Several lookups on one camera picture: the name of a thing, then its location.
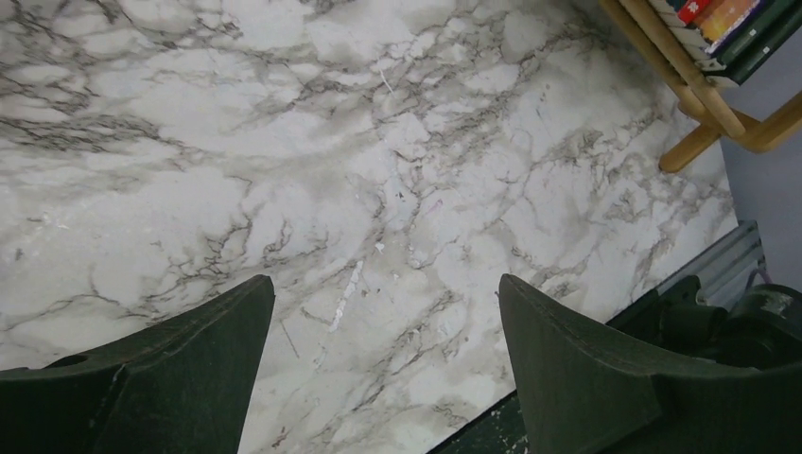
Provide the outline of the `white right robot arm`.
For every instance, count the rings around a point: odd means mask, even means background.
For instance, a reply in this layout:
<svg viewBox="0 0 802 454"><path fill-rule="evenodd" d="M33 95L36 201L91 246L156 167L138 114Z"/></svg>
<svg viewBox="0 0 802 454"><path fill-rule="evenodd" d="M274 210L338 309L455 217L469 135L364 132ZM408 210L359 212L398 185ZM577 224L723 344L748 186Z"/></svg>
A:
<svg viewBox="0 0 802 454"><path fill-rule="evenodd" d="M801 293L777 284L748 288L729 309L696 301L688 276L659 296L656 344L720 364L767 370L801 360Z"/></svg>

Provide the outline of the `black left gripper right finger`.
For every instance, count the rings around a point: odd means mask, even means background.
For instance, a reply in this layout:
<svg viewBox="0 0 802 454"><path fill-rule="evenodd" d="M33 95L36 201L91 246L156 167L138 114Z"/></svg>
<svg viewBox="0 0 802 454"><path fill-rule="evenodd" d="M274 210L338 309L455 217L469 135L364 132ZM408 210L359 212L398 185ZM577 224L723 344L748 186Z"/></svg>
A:
<svg viewBox="0 0 802 454"><path fill-rule="evenodd" d="M498 297L536 453L797 453L801 295L705 306L686 277L596 322L506 274Z"/></svg>

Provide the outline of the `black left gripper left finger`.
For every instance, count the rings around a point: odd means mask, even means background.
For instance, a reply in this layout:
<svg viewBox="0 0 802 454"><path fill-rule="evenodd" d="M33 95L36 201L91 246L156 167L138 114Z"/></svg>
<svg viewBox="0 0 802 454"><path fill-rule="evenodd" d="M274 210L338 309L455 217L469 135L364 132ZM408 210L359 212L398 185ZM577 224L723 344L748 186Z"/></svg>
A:
<svg viewBox="0 0 802 454"><path fill-rule="evenodd" d="M235 453L275 301L257 275L168 320L1 374L5 453Z"/></svg>

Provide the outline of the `black hardcover book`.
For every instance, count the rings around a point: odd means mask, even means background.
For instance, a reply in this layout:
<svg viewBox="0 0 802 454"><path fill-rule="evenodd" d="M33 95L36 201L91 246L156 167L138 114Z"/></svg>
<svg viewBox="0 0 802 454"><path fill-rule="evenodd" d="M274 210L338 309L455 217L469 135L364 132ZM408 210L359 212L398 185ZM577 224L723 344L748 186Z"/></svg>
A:
<svg viewBox="0 0 802 454"><path fill-rule="evenodd" d="M757 38L737 59L722 71L707 72L706 80L725 88L741 86L746 82L801 26L801 17L774 25Z"/></svg>

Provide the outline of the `dark green thin book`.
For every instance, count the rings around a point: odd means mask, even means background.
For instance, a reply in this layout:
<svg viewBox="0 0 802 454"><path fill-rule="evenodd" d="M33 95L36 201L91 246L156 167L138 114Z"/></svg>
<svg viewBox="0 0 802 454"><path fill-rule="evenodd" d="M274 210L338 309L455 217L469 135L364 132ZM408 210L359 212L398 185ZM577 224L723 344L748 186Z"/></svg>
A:
<svg viewBox="0 0 802 454"><path fill-rule="evenodd" d="M801 7L800 1L772 0L758 1L758 4L744 13L724 41L714 50L709 61L700 64L703 72L717 72L734 62L757 38L767 32L776 20L788 18Z"/></svg>

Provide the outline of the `red comic paperback book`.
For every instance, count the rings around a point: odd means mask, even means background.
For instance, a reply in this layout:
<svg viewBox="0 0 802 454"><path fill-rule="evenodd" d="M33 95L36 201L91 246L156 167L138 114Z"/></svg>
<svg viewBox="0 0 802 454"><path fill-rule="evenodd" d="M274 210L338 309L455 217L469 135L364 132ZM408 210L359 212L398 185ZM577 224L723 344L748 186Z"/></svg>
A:
<svg viewBox="0 0 802 454"><path fill-rule="evenodd" d="M668 4L674 9L679 21L687 26L711 4L711 0L670 0Z"/></svg>

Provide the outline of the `purple comic paperback book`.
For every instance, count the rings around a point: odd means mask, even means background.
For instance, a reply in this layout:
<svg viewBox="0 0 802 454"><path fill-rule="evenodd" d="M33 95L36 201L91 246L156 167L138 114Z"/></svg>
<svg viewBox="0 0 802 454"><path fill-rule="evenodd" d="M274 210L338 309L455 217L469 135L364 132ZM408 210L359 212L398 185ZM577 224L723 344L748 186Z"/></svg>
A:
<svg viewBox="0 0 802 454"><path fill-rule="evenodd" d="M683 25L668 4L670 0L649 0L648 4L656 11L659 18L669 27L670 32L689 53L694 63L705 71L720 71L726 65L709 52L708 44L693 24Z"/></svg>

